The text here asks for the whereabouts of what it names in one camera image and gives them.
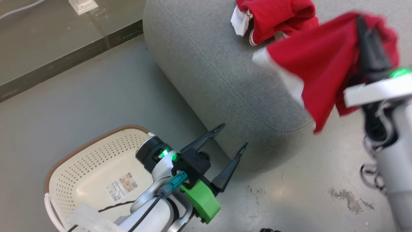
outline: barcode sticker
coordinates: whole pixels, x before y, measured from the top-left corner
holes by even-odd
[[[138,187],[139,185],[134,180],[132,174],[127,173],[106,186],[106,191],[113,202],[116,203]]]

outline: black cable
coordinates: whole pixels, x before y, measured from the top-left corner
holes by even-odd
[[[139,218],[139,220],[128,230],[127,232],[133,232],[139,225],[140,223],[145,219],[145,217],[150,213],[150,211],[156,206],[156,204],[160,201],[160,199],[163,197],[163,193],[160,193],[156,200],[149,206],[149,208],[145,211],[145,213]]]
[[[122,205],[127,205],[127,204],[130,204],[130,203],[133,203],[133,202],[134,202],[134,201],[126,201],[126,202],[123,202],[123,203],[115,204],[115,205],[113,205],[113,206],[107,206],[106,208],[103,208],[103,209],[99,210],[98,212],[101,213],[101,212],[106,211],[106,210],[108,210],[108,209],[111,209],[111,208],[114,208],[114,207],[118,207],[118,206],[122,206]],[[67,232],[72,232],[74,229],[77,228],[77,226],[78,226],[78,225],[72,226]]]

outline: green 3d-printed part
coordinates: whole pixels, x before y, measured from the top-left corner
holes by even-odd
[[[198,180],[192,189],[187,189],[183,185],[180,188],[186,192],[193,207],[197,210],[199,216],[204,219],[206,224],[219,212],[219,202],[203,181]]]

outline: white wire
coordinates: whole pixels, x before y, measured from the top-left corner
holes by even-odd
[[[11,15],[11,14],[14,14],[14,13],[20,12],[20,11],[22,11],[22,10],[29,9],[29,8],[32,8],[32,7],[34,7],[34,6],[37,6],[37,5],[39,5],[40,3],[44,2],[44,1],[45,1],[45,0],[39,0],[39,1],[37,1],[37,2],[35,2],[35,3],[33,3],[33,4],[30,4],[30,5],[28,5],[28,6],[25,6],[25,7],[18,8],[18,9],[12,10],[12,11],[10,11],[10,12],[7,12],[6,14],[0,16],[0,20],[4,19],[5,17],[7,17],[7,16],[9,16],[9,15]]]

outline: gray cushion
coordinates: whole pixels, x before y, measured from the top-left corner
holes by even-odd
[[[376,4],[314,2],[321,9],[320,21],[356,5]],[[204,125],[210,129],[226,123],[217,142],[228,156],[247,141],[241,166],[266,171],[295,154],[313,127],[276,73],[252,63],[253,52],[264,45],[252,47],[247,37],[235,35],[230,23],[235,5],[235,0],[147,0],[143,30],[157,63]],[[410,52],[404,56],[412,57]]]

